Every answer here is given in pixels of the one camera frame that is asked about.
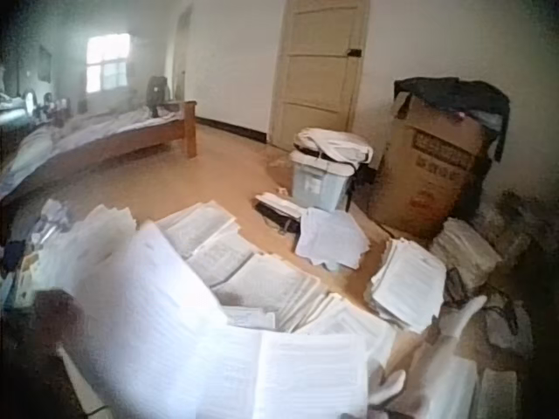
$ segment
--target plastic storage bin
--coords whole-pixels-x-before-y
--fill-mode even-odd
[[[302,207],[334,211],[342,203],[353,166],[323,160],[300,151],[291,153],[293,161],[293,200]]]

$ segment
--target wall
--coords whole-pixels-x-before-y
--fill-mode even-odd
[[[181,4],[180,10],[192,7],[185,98],[198,101],[198,116],[268,130],[285,2],[194,0]],[[171,38],[180,12],[174,15]],[[172,47],[167,55],[168,77]]]
[[[267,131],[285,0],[194,0],[180,7],[191,3],[186,97],[198,100],[199,116]],[[487,179],[489,192],[559,192],[559,44],[523,4],[371,0],[353,130],[373,144],[376,163],[390,136],[394,80],[483,79],[512,101],[505,154]]]
[[[447,75],[482,79],[512,102],[505,154],[487,178],[488,192],[514,188],[555,196],[556,40],[521,0],[373,0],[354,131],[383,150],[394,80]]]
[[[175,0],[69,1],[65,9],[64,61],[60,92],[69,97],[75,110],[87,99],[88,110],[100,112],[129,102],[145,101],[148,80],[163,75],[170,14]],[[87,40],[109,33],[132,36],[128,87],[86,94]]]
[[[60,66],[59,15],[57,0],[21,2],[2,31],[3,64],[6,67],[6,93],[17,95],[17,58],[19,58],[19,93],[33,89],[38,102],[45,93],[58,91],[56,74]],[[51,82],[38,79],[38,51],[42,45],[52,56]]]

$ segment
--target bin lid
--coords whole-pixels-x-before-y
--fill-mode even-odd
[[[295,144],[325,153],[332,160],[350,163],[355,168],[369,163],[373,157],[373,148],[360,136],[327,129],[305,128],[295,137]]]
[[[319,168],[338,176],[350,177],[355,173],[355,168],[351,164],[337,163],[335,161],[321,159],[320,157],[305,155],[299,150],[294,150],[290,154],[290,157],[291,160],[295,163],[304,164],[305,166],[311,166],[313,168]]]

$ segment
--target cardboard box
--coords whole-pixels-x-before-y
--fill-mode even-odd
[[[450,215],[484,147],[483,127],[453,118],[408,93],[398,95],[389,146],[368,214],[417,237],[434,237]]]

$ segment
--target doorway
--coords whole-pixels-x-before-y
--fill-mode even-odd
[[[176,24],[175,50],[173,52],[173,98],[181,102],[184,101],[186,48],[191,14],[192,8],[189,6],[181,14]]]
[[[288,0],[269,141],[285,150],[303,128],[349,130],[369,0]]]

